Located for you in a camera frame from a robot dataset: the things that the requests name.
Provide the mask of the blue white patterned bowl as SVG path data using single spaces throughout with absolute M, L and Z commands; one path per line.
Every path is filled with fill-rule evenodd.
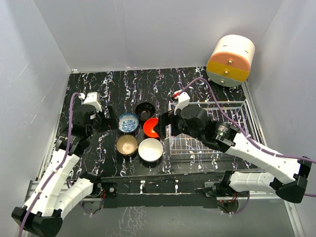
M 118 119 L 118 129 L 123 133 L 132 133 L 139 125 L 138 117 L 133 113 L 122 114 Z

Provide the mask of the red bowl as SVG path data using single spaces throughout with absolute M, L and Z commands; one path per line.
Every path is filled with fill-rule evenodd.
M 158 124 L 158 118 L 148 119 L 144 125 L 143 130 L 149 138 L 159 138 L 159 135 L 154 131 L 154 127 Z

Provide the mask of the brown ceramic bowl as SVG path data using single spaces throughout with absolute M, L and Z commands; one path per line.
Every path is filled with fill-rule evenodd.
M 123 156 L 130 156 L 138 149 L 138 141 L 135 136 L 125 134 L 116 141 L 116 149 Z

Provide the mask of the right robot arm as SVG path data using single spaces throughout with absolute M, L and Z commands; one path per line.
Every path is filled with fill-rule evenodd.
M 168 125 L 172 136 L 186 134 L 212 150 L 239 157 L 262 169 L 254 173 L 226 171 L 219 183 L 206 188 L 210 196 L 254 191 L 276 194 L 292 203 L 302 201 L 312 166 L 309 158 L 287 158 L 244 135 L 237 126 L 212 120 L 207 111 L 197 105 L 159 115 L 153 130 L 160 139 L 166 138 Z

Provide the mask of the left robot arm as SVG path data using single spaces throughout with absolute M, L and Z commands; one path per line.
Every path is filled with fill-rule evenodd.
M 108 116 L 94 105 L 69 109 L 69 122 L 56 142 L 49 166 L 30 198 L 15 207 L 11 216 L 19 225 L 19 236 L 28 231 L 39 237 L 55 237 L 67 214 L 86 196 L 101 194 L 101 177 L 85 172 L 65 192 L 66 180 L 96 133 L 115 130 L 119 119 L 112 106 Z

